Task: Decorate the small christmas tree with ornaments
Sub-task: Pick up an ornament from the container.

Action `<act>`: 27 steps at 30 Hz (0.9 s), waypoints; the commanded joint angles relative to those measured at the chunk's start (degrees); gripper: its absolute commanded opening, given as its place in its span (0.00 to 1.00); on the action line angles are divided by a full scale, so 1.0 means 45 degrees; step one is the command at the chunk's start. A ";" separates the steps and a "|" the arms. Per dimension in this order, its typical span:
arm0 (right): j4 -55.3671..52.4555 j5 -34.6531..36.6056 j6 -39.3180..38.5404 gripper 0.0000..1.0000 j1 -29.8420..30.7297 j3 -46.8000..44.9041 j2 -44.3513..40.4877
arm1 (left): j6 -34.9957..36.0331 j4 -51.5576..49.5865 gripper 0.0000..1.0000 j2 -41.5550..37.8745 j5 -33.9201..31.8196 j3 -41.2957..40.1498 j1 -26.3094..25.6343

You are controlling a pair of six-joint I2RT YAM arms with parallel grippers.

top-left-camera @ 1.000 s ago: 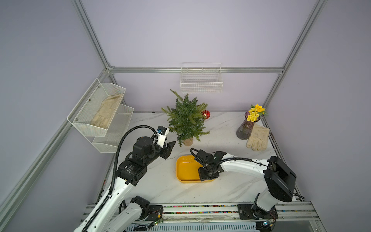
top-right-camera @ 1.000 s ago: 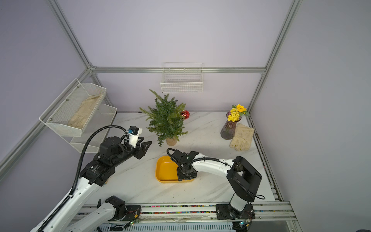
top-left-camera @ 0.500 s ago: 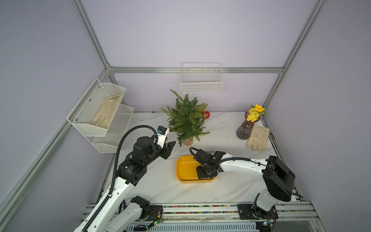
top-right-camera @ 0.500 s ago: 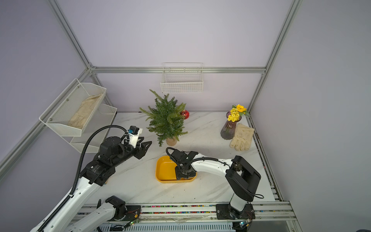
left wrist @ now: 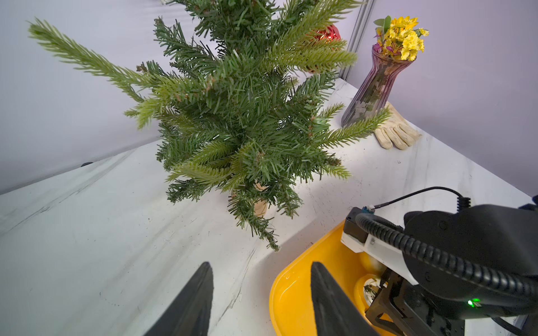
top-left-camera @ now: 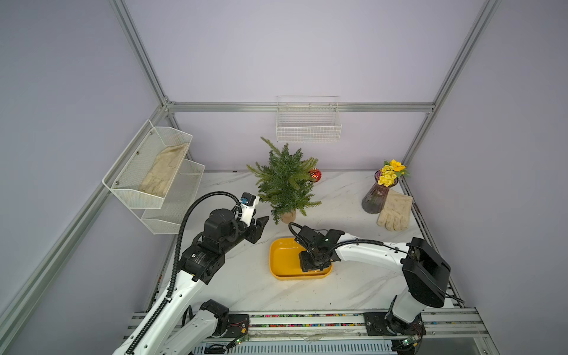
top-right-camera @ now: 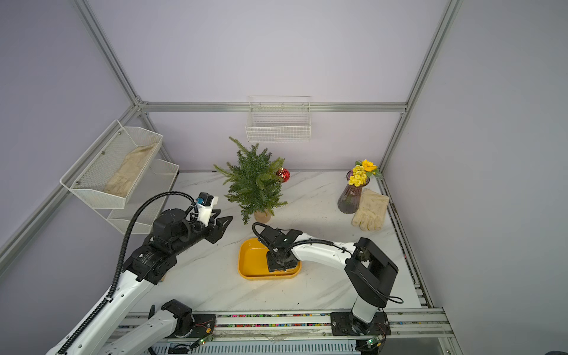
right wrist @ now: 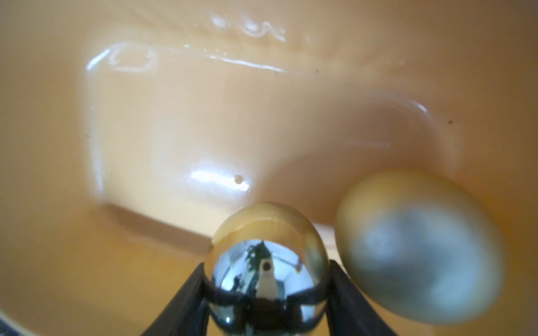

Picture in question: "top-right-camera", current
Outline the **red glitter ball ornament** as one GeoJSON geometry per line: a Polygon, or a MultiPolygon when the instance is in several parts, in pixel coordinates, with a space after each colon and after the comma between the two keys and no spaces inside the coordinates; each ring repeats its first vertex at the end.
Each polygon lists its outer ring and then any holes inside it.
{"type": "Polygon", "coordinates": [[[291,173],[290,171],[288,171],[285,168],[281,168],[277,171],[276,175],[279,177],[279,179],[281,180],[282,183],[287,182],[290,177],[291,177],[291,173]]]}

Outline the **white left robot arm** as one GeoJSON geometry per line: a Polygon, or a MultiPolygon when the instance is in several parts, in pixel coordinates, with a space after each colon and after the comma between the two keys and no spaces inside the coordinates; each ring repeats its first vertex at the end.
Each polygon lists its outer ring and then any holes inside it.
{"type": "Polygon", "coordinates": [[[209,206],[198,205],[196,210],[162,212],[141,247],[130,256],[122,251],[106,294],[49,354],[139,354],[170,334],[189,334],[195,322],[192,309],[171,300],[140,331],[107,343],[133,307],[177,264],[180,254],[201,241],[215,244],[233,221],[209,206]]]}

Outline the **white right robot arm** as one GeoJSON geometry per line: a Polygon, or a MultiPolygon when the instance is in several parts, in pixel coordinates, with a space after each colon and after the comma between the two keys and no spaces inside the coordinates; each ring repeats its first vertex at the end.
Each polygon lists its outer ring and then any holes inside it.
{"type": "Polygon", "coordinates": [[[399,268],[372,240],[360,238],[355,243],[341,243],[313,238],[296,229],[274,229],[261,224],[262,232],[254,231],[268,249],[270,272],[288,271],[301,262],[319,263],[343,270],[357,294],[349,313],[331,314],[335,335],[362,336],[386,334],[386,317],[379,323],[375,316],[388,303],[402,305],[402,297],[391,294],[399,268]]]}

